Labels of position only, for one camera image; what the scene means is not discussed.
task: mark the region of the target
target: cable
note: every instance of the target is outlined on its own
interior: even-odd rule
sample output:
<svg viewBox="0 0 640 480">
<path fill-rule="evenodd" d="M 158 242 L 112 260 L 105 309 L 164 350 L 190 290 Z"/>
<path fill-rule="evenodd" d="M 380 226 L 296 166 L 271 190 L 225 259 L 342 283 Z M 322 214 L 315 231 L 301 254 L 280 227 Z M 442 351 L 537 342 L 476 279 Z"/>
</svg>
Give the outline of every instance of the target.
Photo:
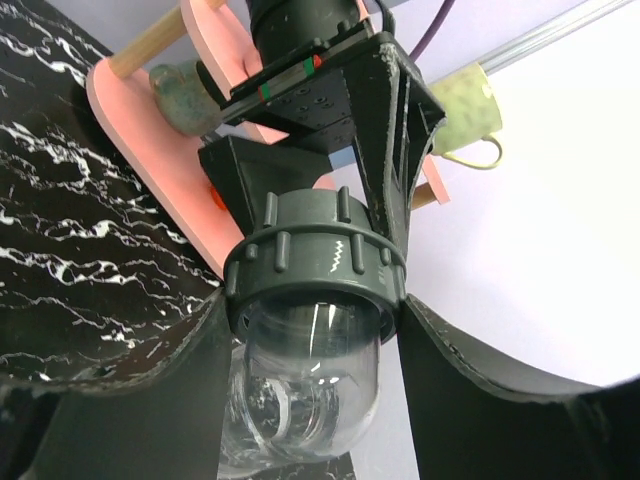
<svg viewBox="0 0 640 480">
<path fill-rule="evenodd" d="M 396 19 L 387 7 L 387 4 L 384 3 L 384 0 L 374 0 L 380 12 L 382 13 L 382 29 L 385 32 L 389 32 L 391 35 L 396 34 Z"/>
<path fill-rule="evenodd" d="M 433 22 L 431 22 L 431 25 L 429 25 L 429 28 L 409 55 L 411 57 L 411 60 L 415 62 L 418 58 L 420 58 L 422 52 L 424 52 L 425 48 L 427 48 L 427 46 L 431 43 L 431 40 L 433 40 L 433 37 L 435 37 L 436 33 L 438 33 L 438 30 L 440 30 L 440 27 L 447 18 L 447 15 L 449 15 L 449 11 L 451 10 L 451 7 L 453 7 L 454 3 L 456 3 L 456 0 L 444 0 L 442 2 L 442 6 L 440 7 L 440 10 L 438 10 L 438 13 L 436 13 Z"/>
</svg>

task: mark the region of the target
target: transparent bottle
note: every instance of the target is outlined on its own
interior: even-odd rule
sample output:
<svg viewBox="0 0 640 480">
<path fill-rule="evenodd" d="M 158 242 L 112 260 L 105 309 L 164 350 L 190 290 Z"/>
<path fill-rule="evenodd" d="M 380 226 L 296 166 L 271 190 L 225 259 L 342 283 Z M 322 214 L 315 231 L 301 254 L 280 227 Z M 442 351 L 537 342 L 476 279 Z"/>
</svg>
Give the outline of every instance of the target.
<svg viewBox="0 0 640 480">
<path fill-rule="evenodd" d="M 364 300 L 273 298 L 231 361 L 219 478 L 347 453 L 378 399 L 380 313 Z"/>
</svg>

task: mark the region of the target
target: mug handle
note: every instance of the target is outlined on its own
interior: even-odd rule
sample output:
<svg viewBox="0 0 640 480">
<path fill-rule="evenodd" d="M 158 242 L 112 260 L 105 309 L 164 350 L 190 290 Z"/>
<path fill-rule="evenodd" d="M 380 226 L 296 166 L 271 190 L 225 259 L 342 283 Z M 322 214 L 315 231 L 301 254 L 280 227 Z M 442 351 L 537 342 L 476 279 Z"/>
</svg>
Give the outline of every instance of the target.
<svg viewBox="0 0 640 480">
<path fill-rule="evenodd" d="M 461 159 L 453 153 L 447 152 L 441 155 L 442 158 L 446 158 L 447 160 L 455 163 L 459 163 L 460 165 L 464 165 L 465 167 L 473 168 L 475 170 L 493 170 L 497 166 L 502 163 L 502 157 L 504 156 L 504 149 L 502 148 L 502 143 L 495 134 L 490 133 L 489 135 L 485 135 L 481 139 L 483 142 L 493 143 L 498 149 L 498 158 L 493 163 L 472 163 L 467 162 L 466 160 Z"/>
</svg>

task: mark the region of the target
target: marble surface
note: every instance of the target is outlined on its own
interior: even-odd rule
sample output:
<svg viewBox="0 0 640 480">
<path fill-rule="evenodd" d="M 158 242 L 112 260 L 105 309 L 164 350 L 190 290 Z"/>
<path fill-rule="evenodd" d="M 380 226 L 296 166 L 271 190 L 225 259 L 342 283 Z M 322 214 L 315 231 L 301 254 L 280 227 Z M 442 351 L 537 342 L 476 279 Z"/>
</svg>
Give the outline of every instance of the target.
<svg viewBox="0 0 640 480">
<path fill-rule="evenodd" d="M 43 389 L 152 377 L 208 318 L 220 286 L 90 111 L 85 76 L 108 54 L 46 2 L 0 0 L 3 445 Z M 298 478 L 355 475 L 346 455 L 253 480 Z"/>
</svg>

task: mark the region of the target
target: purple cable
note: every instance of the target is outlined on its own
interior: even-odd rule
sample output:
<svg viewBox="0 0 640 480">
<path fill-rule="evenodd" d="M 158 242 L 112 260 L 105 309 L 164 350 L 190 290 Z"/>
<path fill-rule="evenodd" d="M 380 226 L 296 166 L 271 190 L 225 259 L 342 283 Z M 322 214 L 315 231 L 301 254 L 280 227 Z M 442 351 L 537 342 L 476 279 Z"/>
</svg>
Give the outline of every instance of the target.
<svg viewBox="0 0 640 480">
<path fill-rule="evenodd" d="M 431 25 L 429 25 L 429 28 L 426 32 L 424 32 L 424 35 L 409 55 L 411 57 L 411 60 L 415 62 L 418 58 L 420 58 L 422 52 L 424 52 L 425 48 L 427 48 L 427 46 L 431 43 L 431 40 L 433 40 L 433 37 L 435 37 L 436 33 L 438 33 L 438 30 L 440 30 L 440 27 L 444 23 L 444 20 L 447 18 L 447 15 L 449 15 L 449 11 L 451 10 L 451 7 L 453 7 L 454 3 L 456 3 L 456 0 L 444 0 L 442 2 L 442 6 L 440 7 L 440 10 L 438 10 L 438 13 L 436 13 L 433 22 L 431 22 Z"/>
</svg>

